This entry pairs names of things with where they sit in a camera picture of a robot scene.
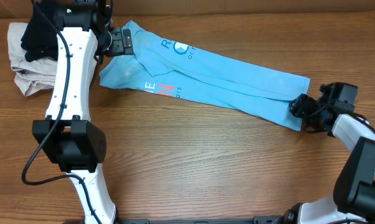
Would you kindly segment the light blue printed t-shirt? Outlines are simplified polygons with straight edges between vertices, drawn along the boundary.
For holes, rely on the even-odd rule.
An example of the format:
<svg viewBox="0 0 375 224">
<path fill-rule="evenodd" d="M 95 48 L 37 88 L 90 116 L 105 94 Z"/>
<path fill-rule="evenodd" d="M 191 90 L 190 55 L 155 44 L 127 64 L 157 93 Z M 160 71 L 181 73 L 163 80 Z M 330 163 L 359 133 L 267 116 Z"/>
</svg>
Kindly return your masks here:
<svg viewBox="0 0 375 224">
<path fill-rule="evenodd" d="M 302 120 L 288 110 L 310 79 L 207 52 L 144 30 L 134 21 L 133 54 L 114 57 L 100 85 L 243 111 L 295 131 Z"/>
</svg>

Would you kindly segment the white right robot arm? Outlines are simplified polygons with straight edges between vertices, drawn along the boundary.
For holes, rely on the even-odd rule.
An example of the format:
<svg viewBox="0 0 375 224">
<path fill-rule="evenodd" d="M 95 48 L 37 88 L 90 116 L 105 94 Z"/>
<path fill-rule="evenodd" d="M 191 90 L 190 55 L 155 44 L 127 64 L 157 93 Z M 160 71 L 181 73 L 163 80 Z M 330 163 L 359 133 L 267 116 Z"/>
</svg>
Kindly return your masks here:
<svg viewBox="0 0 375 224">
<path fill-rule="evenodd" d="M 275 223 L 375 223 L 375 129 L 354 112 L 358 88 L 335 82 L 320 86 L 317 100 L 301 94 L 289 111 L 312 128 L 340 140 L 350 153 L 333 193 L 298 203 Z"/>
</svg>

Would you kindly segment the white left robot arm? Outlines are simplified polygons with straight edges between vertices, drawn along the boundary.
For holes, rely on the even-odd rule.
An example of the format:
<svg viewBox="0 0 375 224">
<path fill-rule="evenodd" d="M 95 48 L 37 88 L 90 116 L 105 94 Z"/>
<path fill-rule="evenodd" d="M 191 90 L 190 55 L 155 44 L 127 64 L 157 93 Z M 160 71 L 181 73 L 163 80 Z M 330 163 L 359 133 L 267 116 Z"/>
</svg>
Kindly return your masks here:
<svg viewBox="0 0 375 224">
<path fill-rule="evenodd" d="M 58 58 L 45 118 L 32 124 L 39 145 L 21 179 L 26 185 L 70 179 L 84 210 L 84 223 L 119 223 L 118 209 L 103 175 L 107 141 L 105 133 L 91 122 L 89 94 L 95 69 L 104 57 L 133 54 L 131 32 L 111 26 L 112 1 L 74 1 L 55 9 L 53 19 L 36 2 L 32 4 L 57 34 Z M 59 166 L 62 175 L 38 181 L 27 179 L 27 171 L 40 151 Z"/>
</svg>

